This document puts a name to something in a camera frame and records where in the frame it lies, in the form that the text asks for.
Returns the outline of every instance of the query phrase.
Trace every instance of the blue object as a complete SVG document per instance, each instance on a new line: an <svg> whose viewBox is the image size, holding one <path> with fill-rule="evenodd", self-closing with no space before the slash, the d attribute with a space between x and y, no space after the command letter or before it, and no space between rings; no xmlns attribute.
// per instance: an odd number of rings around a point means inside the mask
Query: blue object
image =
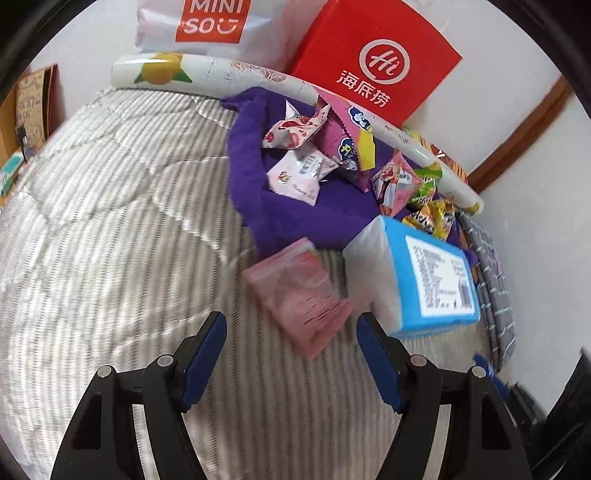
<svg viewBox="0 0 591 480"><path fill-rule="evenodd" d="M492 368L491 363L478 353L474 354L474 362L477 366L486 370L486 374L491 378L492 383L494 384L497 392L499 392L503 402L507 403L509 401L509 396L511 395L511 390L509 390L509 388L497 378L495 375L495 369Z"/></svg>
<svg viewBox="0 0 591 480"><path fill-rule="evenodd" d="M357 341L382 400L396 412L402 413L404 403L400 396L400 375L365 315L357 319Z"/></svg>
<svg viewBox="0 0 591 480"><path fill-rule="evenodd" d="M219 313L201 342L189 368L185 371L185 390L181 403L186 410L189 410L192 405L198 403L203 397L207 382L212 376L213 367L215 367L217 359L222 353L227 334L226 317Z"/></svg>
<svg viewBox="0 0 591 480"><path fill-rule="evenodd" d="M400 295L402 321L401 330L396 332L396 337L403 338L440 333L461 325L469 325L477 322L480 319L478 297L476 296L476 288L472 279L472 273L470 272L470 265L464 252L425 232L403 225L393 218L385 216L381 218L384 222L385 235L394 261L395 273L398 280L398 293ZM413 268L410 251L415 247L420 250L425 249L424 252L426 254L423 254L424 258L426 258L427 254L449 258L451 258L449 255L452 255L454 257L453 261L459 262L458 266L460 269L463 264L466 278L458 282L462 284L460 289L463 292L462 302L465 300L467 304L468 301L471 301L472 307L469 309L470 312L461 313L462 311L465 312L468 310L468 308L464 310L459 308L457 312L449 308L449 313L424 313L421 311L417 282L424 280L421 278L420 272L415 271L415 268Z"/></svg>

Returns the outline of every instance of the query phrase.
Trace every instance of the haidilao logo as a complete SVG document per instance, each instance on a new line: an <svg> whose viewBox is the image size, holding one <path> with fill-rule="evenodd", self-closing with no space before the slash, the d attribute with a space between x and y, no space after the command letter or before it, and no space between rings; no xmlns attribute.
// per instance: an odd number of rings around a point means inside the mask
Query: haidilao logo
<svg viewBox="0 0 591 480"><path fill-rule="evenodd" d="M408 75L410 57L401 44L383 38L373 40L361 49L359 66L375 83L393 85Z"/></svg>

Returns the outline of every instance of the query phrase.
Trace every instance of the blue gripper pad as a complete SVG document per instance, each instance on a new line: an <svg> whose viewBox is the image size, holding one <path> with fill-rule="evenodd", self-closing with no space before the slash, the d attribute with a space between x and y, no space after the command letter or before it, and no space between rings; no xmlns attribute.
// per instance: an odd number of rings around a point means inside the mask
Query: blue gripper pad
<svg viewBox="0 0 591 480"><path fill-rule="evenodd" d="M217 359L222 353L227 334L226 317L219 313L195 353L189 368L185 371L185 389L181 403L186 410L189 410L192 405L201 400L209 377L212 376L213 367L215 367Z"/></svg>
<svg viewBox="0 0 591 480"><path fill-rule="evenodd" d="M364 315L357 319L357 341L382 400L395 411L402 412L404 403L400 397L400 376Z"/></svg>

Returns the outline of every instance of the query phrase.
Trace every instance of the red paper bag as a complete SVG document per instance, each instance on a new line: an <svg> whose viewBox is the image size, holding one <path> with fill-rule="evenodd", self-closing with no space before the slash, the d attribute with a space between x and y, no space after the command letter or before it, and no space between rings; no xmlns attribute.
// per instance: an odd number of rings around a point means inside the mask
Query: red paper bag
<svg viewBox="0 0 591 480"><path fill-rule="evenodd" d="M400 126L461 59L402 0L329 0L290 74Z"/></svg>

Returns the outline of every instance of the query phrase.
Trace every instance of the white plastic bag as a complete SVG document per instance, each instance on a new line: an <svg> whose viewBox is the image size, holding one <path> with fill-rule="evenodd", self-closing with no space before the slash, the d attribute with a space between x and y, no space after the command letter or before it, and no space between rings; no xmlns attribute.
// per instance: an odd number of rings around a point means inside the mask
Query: white plastic bag
<svg viewBox="0 0 591 480"><path fill-rule="evenodd" d="M136 46L282 71L327 0L138 0Z"/></svg>

